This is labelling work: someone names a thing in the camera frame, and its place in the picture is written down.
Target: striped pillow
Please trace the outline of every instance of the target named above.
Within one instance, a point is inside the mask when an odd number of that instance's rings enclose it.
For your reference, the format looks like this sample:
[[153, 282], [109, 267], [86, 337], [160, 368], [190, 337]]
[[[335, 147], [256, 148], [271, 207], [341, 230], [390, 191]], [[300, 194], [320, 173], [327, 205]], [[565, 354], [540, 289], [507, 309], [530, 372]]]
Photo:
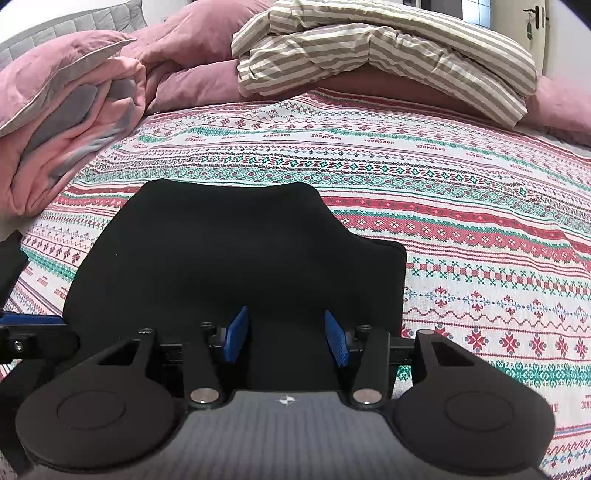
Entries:
[[240, 58], [239, 89], [274, 95], [365, 63], [452, 95], [507, 127], [527, 113], [524, 98], [477, 63], [430, 40], [365, 24], [263, 38]]
[[520, 95], [535, 93], [535, 63], [516, 41], [449, 15], [380, 0], [278, 0], [234, 35], [232, 54], [245, 54], [269, 34], [287, 35], [355, 22], [392, 27], [436, 41], [486, 67]]

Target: gray textured surface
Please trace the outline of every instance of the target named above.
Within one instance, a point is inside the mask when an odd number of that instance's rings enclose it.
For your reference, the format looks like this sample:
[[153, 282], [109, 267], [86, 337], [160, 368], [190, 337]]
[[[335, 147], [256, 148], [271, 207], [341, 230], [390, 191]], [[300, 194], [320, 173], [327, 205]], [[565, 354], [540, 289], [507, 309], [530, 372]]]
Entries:
[[36, 25], [0, 43], [0, 70], [37, 45], [68, 33], [86, 30], [117, 30], [134, 32], [146, 26], [142, 0], [122, 5], [87, 10]]
[[[226, 407], [189, 415], [152, 457], [92, 480], [470, 480], [407, 452], [379, 414], [336, 393], [239, 392]], [[36, 467], [26, 480], [88, 480]], [[534, 470], [499, 480], [540, 480]]]

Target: blue bar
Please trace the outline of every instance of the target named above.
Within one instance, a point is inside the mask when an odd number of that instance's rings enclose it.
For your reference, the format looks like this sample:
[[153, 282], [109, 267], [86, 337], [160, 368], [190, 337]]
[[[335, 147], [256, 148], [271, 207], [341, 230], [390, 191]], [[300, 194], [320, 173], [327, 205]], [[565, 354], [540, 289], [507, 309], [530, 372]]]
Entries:
[[58, 315], [28, 315], [0, 311], [0, 325], [55, 325], [64, 323]]

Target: black strap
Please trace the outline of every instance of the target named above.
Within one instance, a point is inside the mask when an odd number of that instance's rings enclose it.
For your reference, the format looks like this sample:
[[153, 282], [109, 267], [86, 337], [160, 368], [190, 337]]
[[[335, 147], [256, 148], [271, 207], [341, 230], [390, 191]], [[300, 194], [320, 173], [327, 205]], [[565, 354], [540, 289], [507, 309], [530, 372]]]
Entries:
[[14, 284], [27, 266], [29, 258], [21, 250], [22, 233], [15, 230], [0, 242], [0, 307], [8, 301]]

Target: black round foot pad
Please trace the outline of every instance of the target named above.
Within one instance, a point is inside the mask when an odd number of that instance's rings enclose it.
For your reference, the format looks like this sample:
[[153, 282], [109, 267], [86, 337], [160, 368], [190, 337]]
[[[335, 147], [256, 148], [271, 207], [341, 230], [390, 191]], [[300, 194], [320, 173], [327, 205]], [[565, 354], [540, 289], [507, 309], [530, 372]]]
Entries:
[[174, 423], [165, 388], [130, 368], [107, 366], [41, 387], [16, 418], [18, 437], [35, 461], [67, 471], [142, 457], [162, 444]]
[[455, 473], [537, 466], [554, 430], [548, 405], [492, 367], [481, 373], [449, 367], [413, 386], [394, 408], [398, 436], [418, 457]]

